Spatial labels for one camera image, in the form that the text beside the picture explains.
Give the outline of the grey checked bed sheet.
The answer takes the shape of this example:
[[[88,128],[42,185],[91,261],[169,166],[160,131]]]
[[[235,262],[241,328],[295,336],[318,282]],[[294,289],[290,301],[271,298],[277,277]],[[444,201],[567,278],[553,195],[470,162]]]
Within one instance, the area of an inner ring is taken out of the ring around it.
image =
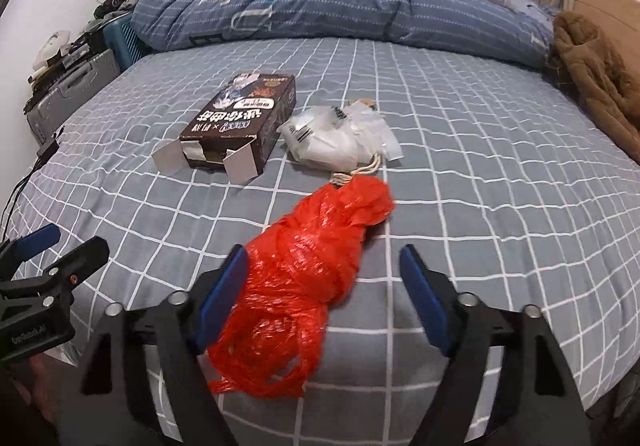
[[[60,242],[23,267],[27,276],[93,236],[107,241],[107,266],[75,292],[73,351],[85,347],[107,304],[147,307],[189,288],[328,182],[283,146],[244,186],[220,171],[157,169],[153,152],[250,71],[294,76],[298,110],[369,99],[402,158],[380,171],[393,213],[364,248],[349,299],[330,314],[304,397],[221,399],[241,444],[408,443],[446,365],[400,279],[399,253],[409,244],[489,305],[540,306],[586,405],[638,362],[638,166],[539,73],[351,39],[153,54],[67,120],[9,233],[60,228]]]

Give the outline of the brown fleece jacket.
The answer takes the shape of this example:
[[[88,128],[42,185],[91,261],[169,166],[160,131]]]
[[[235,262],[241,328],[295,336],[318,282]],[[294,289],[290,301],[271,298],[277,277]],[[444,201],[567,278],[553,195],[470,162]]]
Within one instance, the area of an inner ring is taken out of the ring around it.
[[[591,20],[554,17],[544,77],[632,160],[639,160],[639,75]]]

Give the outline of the red plastic bag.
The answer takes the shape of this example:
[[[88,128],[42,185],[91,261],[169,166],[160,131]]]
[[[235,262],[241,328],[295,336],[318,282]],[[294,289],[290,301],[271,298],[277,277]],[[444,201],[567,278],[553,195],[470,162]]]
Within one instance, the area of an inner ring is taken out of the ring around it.
[[[210,392],[300,397],[316,372],[329,311],[347,299],[368,230],[394,210],[386,183],[326,184],[249,242],[248,276],[207,357]]]

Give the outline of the wooden headboard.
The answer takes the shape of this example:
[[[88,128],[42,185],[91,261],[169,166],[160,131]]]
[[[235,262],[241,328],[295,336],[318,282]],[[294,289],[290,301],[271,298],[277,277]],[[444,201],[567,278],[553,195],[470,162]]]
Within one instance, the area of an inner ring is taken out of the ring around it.
[[[597,24],[620,54],[639,65],[640,16],[638,0],[575,0],[574,11]]]

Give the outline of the grey suitcase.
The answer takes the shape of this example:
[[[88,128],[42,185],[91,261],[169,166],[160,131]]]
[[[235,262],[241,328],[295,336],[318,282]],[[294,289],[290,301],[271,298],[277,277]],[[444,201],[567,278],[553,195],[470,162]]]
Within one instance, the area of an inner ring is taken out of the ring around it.
[[[114,53],[108,48],[51,85],[34,106],[26,107],[26,120],[37,143],[42,146],[75,111],[119,73]]]

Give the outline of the dark cardboard snack box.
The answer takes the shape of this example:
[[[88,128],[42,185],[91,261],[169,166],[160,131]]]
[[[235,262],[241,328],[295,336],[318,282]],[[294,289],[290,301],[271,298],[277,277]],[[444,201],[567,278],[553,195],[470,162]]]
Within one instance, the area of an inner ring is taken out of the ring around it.
[[[294,76],[240,73],[213,96],[152,159],[157,169],[175,174],[190,168],[222,169],[232,184],[243,185],[264,172],[279,138],[278,128],[296,106]]]

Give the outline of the blue striped duvet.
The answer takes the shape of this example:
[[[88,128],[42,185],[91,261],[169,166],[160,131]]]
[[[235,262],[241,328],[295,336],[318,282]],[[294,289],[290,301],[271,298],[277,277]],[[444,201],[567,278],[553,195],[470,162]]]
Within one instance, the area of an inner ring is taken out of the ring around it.
[[[136,35],[158,52],[241,40],[349,38],[544,66],[543,21],[487,0],[138,0]]]

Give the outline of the teal plastic crate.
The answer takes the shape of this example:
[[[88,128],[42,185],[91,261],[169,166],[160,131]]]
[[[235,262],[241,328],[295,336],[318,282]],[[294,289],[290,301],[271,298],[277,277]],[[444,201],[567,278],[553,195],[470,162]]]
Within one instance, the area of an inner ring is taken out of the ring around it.
[[[102,29],[105,45],[113,52],[119,69],[127,70],[138,60],[151,53],[131,27],[132,13],[108,20]]]

